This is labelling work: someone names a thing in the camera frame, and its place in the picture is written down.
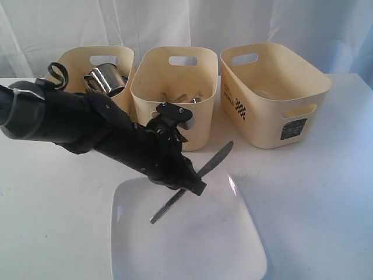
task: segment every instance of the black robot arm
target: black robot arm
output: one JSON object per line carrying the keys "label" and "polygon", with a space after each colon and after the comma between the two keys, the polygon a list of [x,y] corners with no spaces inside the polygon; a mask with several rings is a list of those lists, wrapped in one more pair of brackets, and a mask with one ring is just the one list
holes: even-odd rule
{"label": "black robot arm", "polygon": [[134,123],[109,97],[68,93],[37,79],[0,86],[0,126],[12,139],[53,142],[80,154],[92,149],[173,190],[201,195],[206,184],[182,155],[178,131],[192,113],[171,103],[157,107],[147,126]]}

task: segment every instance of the metal cup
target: metal cup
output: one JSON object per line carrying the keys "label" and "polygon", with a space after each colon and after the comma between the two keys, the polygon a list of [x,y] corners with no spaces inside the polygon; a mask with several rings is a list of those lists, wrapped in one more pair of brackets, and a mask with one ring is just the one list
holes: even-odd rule
{"label": "metal cup", "polygon": [[83,77],[86,88],[90,92],[99,92],[113,97],[120,93],[127,78],[119,74],[117,67],[111,63],[100,64]]}

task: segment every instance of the white plate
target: white plate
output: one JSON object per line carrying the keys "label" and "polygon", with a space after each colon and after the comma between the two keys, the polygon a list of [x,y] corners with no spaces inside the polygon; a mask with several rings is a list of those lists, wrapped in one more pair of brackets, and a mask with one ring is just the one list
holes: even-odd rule
{"label": "white plate", "polygon": [[175,191],[147,178],[119,185],[111,221],[114,280],[263,278],[267,259],[247,207],[227,173],[213,175],[204,177],[201,197],[187,192],[154,225],[150,217]]}

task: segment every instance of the utensil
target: utensil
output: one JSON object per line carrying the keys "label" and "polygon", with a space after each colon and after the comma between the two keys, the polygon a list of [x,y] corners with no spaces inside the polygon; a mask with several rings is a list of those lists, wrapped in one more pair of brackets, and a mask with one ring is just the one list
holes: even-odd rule
{"label": "utensil", "polygon": [[[222,147],[198,172],[197,174],[202,178],[208,172],[212,171],[218,166],[231,152],[233,148],[233,141],[228,142]],[[150,223],[155,224],[170,208],[186,193],[186,190],[179,190],[173,197],[170,198],[158,211],[150,218]]]}
{"label": "utensil", "polygon": [[126,79],[112,63],[100,64],[83,77],[88,91],[104,93],[109,97],[113,97],[124,90]]}

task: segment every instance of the beige plastic bin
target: beige plastic bin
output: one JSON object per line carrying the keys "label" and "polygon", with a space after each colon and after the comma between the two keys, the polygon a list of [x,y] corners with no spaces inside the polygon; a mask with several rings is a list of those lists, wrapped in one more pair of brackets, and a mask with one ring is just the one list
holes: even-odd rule
{"label": "beige plastic bin", "polygon": [[[92,68],[97,66],[90,62],[90,58],[102,55],[118,57],[118,64],[116,66],[121,75],[128,77],[125,89],[115,95],[112,100],[123,111],[129,114],[132,107],[131,83],[136,72],[135,64],[133,63],[134,53],[130,48],[118,45],[106,45],[78,47],[65,52],[57,61],[67,69],[69,74],[69,83],[65,90],[71,93],[86,92],[83,77],[88,75]],[[49,74],[45,78],[55,82],[54,78]]]}
{"label": "beige plastic bin", "polygon": [[[233,65],[246,54],[258,59]],[[270,149],[306,136],[332,85],[326,75],[275,43],[229,48],[220,59],[222,107],[248,142]]]}
{"label": "beige plastic bin", "polygon": [[[170,57],[195,57],[194,66],[171,65]],[[183,150],[194,151],[208,141],[217,86],[217,55],[212,50],[198,47],[160,47],[148,51],[133,79],[131,92],[138,121],[146,125],[155,116],[156,107],[167,96],[169,102],[182,94],[188,100],[200,92],[202,101],[195,104],[176,103],[191,110],[195,119],[192,129],[180,128],[189,140]]]}

